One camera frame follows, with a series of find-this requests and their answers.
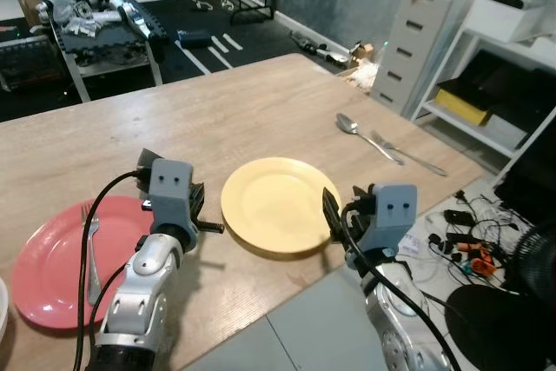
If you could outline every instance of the metal table leg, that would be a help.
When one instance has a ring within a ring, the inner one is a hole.
[[[149,64],[150,70],[153,73],[153,78],[155,79],[156,86],[162,86],[162,77],[160,75],[160,68],[158,67],[158,63],[156,63],[155,58],[153,57],[153,51],[150,48],[149,43],[145,43],[145,48],[147,50],[147,56],[149,57]]]
[[[79,68],[76,64],[76,59],[74,58],[73,54],[66,54],[60,49],[62,53],[63,60],[66,62],[68,66],[68,71],[70,72],[69,75],[73,80],[73,84],[75,84],[77,93],[79,93],[79,97],[81,97],[81,101],[83,103],[90,102],[89,93],[87,92],[87,88],[85,87],[85,83],[81,77],[81,73],[79,72]]]

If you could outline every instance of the white drawer cabinet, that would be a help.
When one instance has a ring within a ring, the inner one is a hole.
[[[401,0],[371,97],[409,117],[472,0]]]

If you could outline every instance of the yellow box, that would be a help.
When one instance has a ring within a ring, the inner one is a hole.
[[[465,120],[469,121],[470,123],[474,123],[475,125],[486,123],[491,115],[490,111],[475,108],[471,103],[460,99],[456,95],[453,95],[452,93],[444,89],[438,90],[438,94],[436,95],[434,100],[438,104],[446,107],[451,112],[463,117]]]

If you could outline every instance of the black floor mat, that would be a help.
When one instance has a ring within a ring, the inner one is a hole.
[[[143,4],[158,18],[169,34],[169,45],[165,49],[166,59],[160,63],[162,80],[165,83],[203,74],[174,44],[178,30],[207,30],[218,37],[228,47],[229,52],[224,54],[218,48],[215,47],[215,49],[232,67],[256,63],[293,52],[302,53],[289,38],[289,29],[276,21],[265,20],[261,23],[231,25],[230,12],[222,9],[221,0],[202,1],[213,4],[213,10],[197,11],[192,0],[162,0]],[[2,24],[16,25],[22,34],[26,34],[29,30],[24,19],[0,22],[0,25]],[[243,50],[238,51],[225,41],[222,37],[225,33],[238,42]],[[206,48],[191,50],[191,53],[211,72],[226,69],[226,66]],[[333,73],[340,71],[318,56],[305,55]],[[25,91],[10,93],[2,91],[3,106],[0,111],[0,122],[79,103],[79,97],[72,84],[68,79],[28,87]],[[153,86],[154,82],[150,71],[133,69],[106,76],[90,77],[85,79],[85,84],[91,99],[95,100],[147,88]]]

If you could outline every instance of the yellow plate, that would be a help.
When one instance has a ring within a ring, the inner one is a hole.
[[[224,184],[222,213],[232,231],[271,254],[307,253],[330,237],[322,189],[338,190],[318,169],[289,158],[263,158],[237,169]]]

